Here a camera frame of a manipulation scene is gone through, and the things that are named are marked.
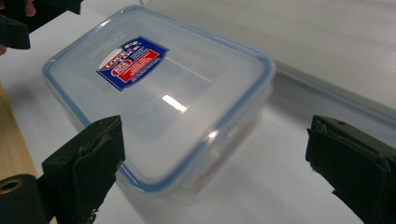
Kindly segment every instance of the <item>white table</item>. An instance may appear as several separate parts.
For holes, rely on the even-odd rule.
[[[77,129],[42,77],[46,60],[118,9],[137,1],[86,0],[82,15],[65,13],[31,34],[30,50],[0,57],[8,94],[33,161],[41,162]],[[281,75],[262,121],[190,205],[172,205],[119,185],[108,193],[95,223],[301,223],[358,224],[332,187],[304,160],[313,114],[338,118],[396,147],[396,128],[331,96]]]

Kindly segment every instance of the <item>blue rim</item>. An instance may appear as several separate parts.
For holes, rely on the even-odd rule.
[[[84,113],[79,109],[79,107],[76,105],[76,103],[74,103],[73,100],[70,97],[68,97],[67,93],[62,89],[62,87],[59,85],[59,83],[57,83],[57,81],[53,78],[53,76],[50,74],[50,67],[58,58],[60,58],[62,55],[64,55],[67,51],[69,51],[74,46],[76,46],[78,43],[80,43],[81,41],[83,41],[84,39],[86,39],[87,37],[92,35],[96,30],[100,29],[100,27],[103,23],[112,21],[114,18],[118,17],[122,13],[132,11],[132,10],[140,10],[140,11],[146,12],[148,14],[151,14],[157,18],[161,18],[161,19],[170,21],[173,24],[177,24],[186,30],[194,32],[198,35],[202,35],[202,36],[209,38],[213,41],[216,41],[222,45],[225,45],[232,49],[237,49],[237,50],[244,52],[248,55],[255,56],[259,61],[261,61],[264,64],[264,71],[263,71],[262,75],[253,84],[253,86],[241,97],[241,99],[239,99],[239,101],[231,108],[231,110],[217,123],[217,125],[215,125],[216,131],[221,132],[225,128],[225,126],[227,125],[229,120],[231,120],[235,116],[235,114],[239,111],[238,108],[242,108],[244,106],[244,104],[246,104],[248,102],[248,99],[251,98],[261,88],[261,86],[265,82],[265,80],[267,80],[275,72],[274,64],[272,63],[272,61],[267,56],[265,56],[264,54],[260,53],[257,50],[242,46],[242,45],[237,44],[231,40],[222,38],[218,35],[210,34],[207,31],[190,26],[184,22],[174,20],[172,18],[166,17],[162,14],[159,14],[157,12],[151,11],[151,10],[143,8],[143,7],[137,7],[137,6],[126,7],[124,9],[120,10],[119,12],[117,12],[116,14],[114,14],[113,16],[111,16],[106,21],[102,22],[101,24],[99,24],[98,26],[93,28],[92,30],[90,30],[87,34],[85,34],[84,36],[82,36],[81,38],[79,38],[78,40],[73,42],[69,47],[62,50],[57,55],[53,56],[44,67],[45,77],[51,83],[53,88],[56,89],[56,91],[60,94],[60,96],[63,98],[63,100],[67,103],[67,105],[70,107],[70,109],[76,114],[76,116],[78,117],[80,122],[85,127],[89,126],[92,122],[84,115]],[[140,180],[134,174],[134,172],[132,172],[128,168],[128,166],[125,163],[123,163],[121,165],[120,172],[126,178],[126,180],[135,188],[142,190],[144,192],[157,192],[157,191],[163,190],[163,189],[167,188],[168,186],[170,186],[173,183],[173,181],[186,170],[186,168],[189,166],[189,164],[191,164],[204,151],[204,149],[208,146],[208,144],[209,144],[209,139],[207,139],[206,137],[204,139],[202,139],[201,142],[198,144],[198,146],[183,160],[183,162],[169,176],[167,176],[166,178],[164,178],[163,180],[161,180],[157,183],[146,183],[146,182]]]

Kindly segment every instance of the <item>white surface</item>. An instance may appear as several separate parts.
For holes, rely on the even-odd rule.
[[[111,4],[86,0],[81,16],[66,13],[34,32],[32,49],[9,50],[0,57],[0,80],[39,173],[40,163],[77,134],[43,80],[44,62],[131,4],[126,0]],[[313,114],[344,120],[396,147],[394,127],[277,76],[275,94],[262,113],[262,122],[195,203],[175,206],[139,194],[127,196],[116,185],[95,223],[359,224],[361,221],[331,194],[332,187],[304,160],[305,129]]]
[[[396,118],[394,0],[151,0],[148,7],[261,49],[299,70],[294,75]]]

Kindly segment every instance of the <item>clear plastic container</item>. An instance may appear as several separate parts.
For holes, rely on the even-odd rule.
[[[274,72],[258,51],[143,7],[120,10],[44,67],[83,126],[121,115],[123,182],[166,195],[197,191],[226,161]]]

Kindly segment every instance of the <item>red and blue label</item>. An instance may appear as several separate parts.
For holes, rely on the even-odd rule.
[[[133,86],[164,59],[168,49],[139,36],[111,52],[96,72],[119,91]]]

